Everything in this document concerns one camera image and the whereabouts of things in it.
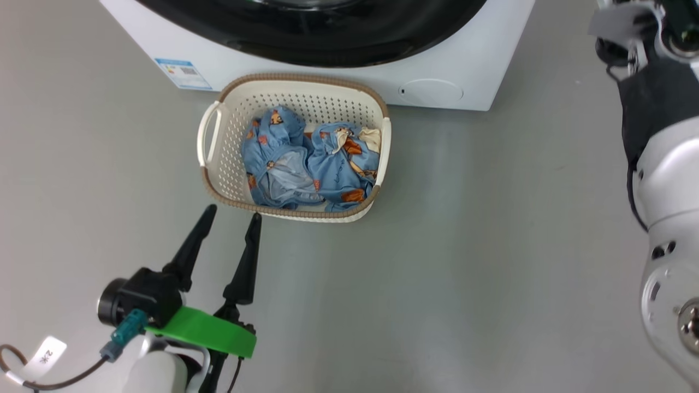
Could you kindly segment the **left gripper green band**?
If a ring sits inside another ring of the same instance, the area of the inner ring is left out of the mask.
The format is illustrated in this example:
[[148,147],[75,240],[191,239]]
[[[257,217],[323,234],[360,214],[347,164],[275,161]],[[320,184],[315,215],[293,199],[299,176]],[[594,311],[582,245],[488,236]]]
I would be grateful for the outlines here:
[[[203,240],[212,228],[217,206],[210,204],[189,232],[162,273],[172,275],[177,288],[187,293]],[[254,301],[259,260],[262,215],[253,214],[245,234],[245,249],[234,278],[224,290],[224,305],[250,305]],[[228,358],[253,357],[257,335],[252,324],[222,319],[191,307],[182,307],[163,327],[148,326],[145,358],[168,360],[174,366],[171,392],[215,392]]]

